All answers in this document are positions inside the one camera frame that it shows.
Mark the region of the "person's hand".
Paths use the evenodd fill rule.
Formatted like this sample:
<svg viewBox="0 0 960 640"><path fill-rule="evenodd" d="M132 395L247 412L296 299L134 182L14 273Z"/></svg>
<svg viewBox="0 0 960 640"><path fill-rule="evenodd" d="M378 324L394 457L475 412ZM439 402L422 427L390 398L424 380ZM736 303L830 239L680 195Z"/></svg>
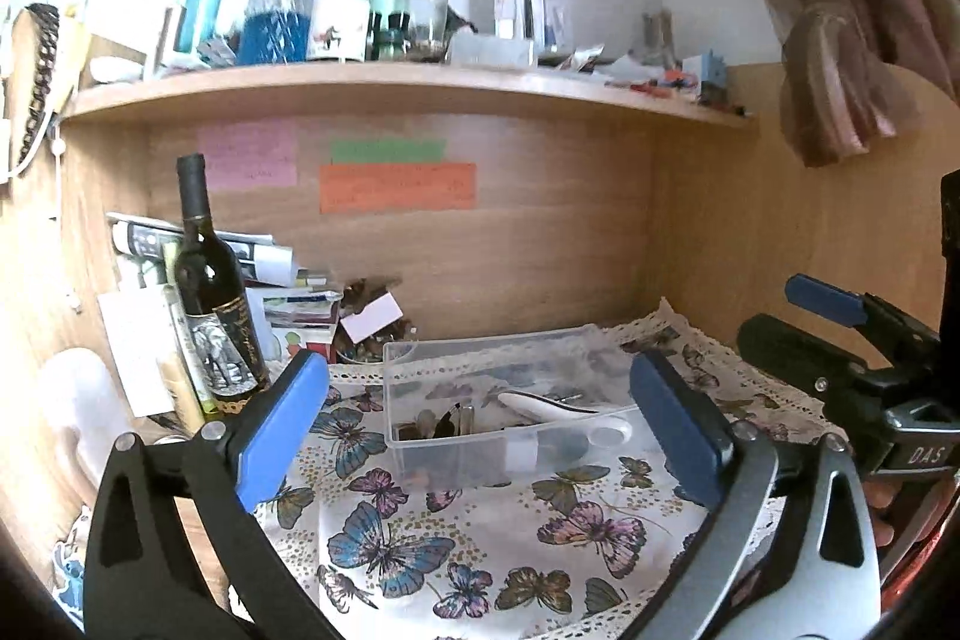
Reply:
<svg viewBox="0 0 960 640"><path fill-rule="evenodd" d="M903 487L901 482L878 481L878 479L871 479L871 481L867 481L866 484L864 484L864 495L866 496L867 505L869 505L869 509L871 509L874 541L879 549L887 548L887 546L890 546L890 544L895 541L895 526L890 525L885 513L887 513L890 505L895 502L901 487ZM928 513L928 516L926 516L926 523L921 526L921 531L919 532L921 539L928 537L932 533L932 528L934 528L935 523L944 515L944 505L946 505L946 501L942 498L942 494L947 492L947 482L939 481L934 482L934 484L929 484L929 486L926 487L926 491L934 495L935 503L932 510Z"/></svg>

